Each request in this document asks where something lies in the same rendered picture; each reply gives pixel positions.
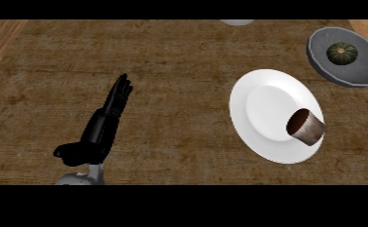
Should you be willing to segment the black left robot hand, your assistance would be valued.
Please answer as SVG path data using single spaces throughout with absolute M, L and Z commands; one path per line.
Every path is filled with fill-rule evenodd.
M 131 93 L 131 81 L 121 75 L 106 96 L 103 106 L 94 111 L 87 122 L 79 141 L 56 147 L 53 156 L 63 164 L 76 167 L 82 164 L 99 165 L 109 154 L 119 118 Z

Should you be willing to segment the white round plate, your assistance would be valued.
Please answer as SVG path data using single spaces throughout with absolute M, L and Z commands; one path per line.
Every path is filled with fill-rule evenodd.
M 317 100 L 295 78 L 273 69 L 257 69 L 236 80 L 229 110 L 236 134 L 267 160 L 295 164 L 316 153 L 323 139 L 307 146 L 286 131 L 292 113 L 307 109 L 325 122 Z

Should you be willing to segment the grey round plate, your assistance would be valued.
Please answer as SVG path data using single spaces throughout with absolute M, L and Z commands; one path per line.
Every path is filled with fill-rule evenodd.
M 356 60 L 347 65 L 337 65 L 328 59 L 328 48 L 338 42 L 350 44 L 357 51 Z M 325 79 L 344 87 L 368 87 L 368 39 L 359 34 L 339 27 L 317 29 L 307 39 L 305 54 Z

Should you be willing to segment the dark green squash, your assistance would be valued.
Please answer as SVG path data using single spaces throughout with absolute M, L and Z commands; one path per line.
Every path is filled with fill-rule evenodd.
M 337 42 L 326 50 L 328 61 L 335 65 L 348 65 L 357 59 L 357 50 L 345 42 Z

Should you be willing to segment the brown grey cup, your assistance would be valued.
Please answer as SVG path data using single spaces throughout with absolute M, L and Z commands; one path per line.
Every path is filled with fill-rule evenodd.
M 304 145 L 313 146 L 316 144 L 323 136 L 325 129 L 325 124 L 308 109 L 300 108 L 289 116 L 286 133 Z

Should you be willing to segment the pale grey round object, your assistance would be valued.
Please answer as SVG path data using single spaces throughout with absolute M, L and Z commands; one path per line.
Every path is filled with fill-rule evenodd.
M 226 25 L 243 26 L 251 24 L 254 19 L 220 19 L 220 22 L 223 22 Z

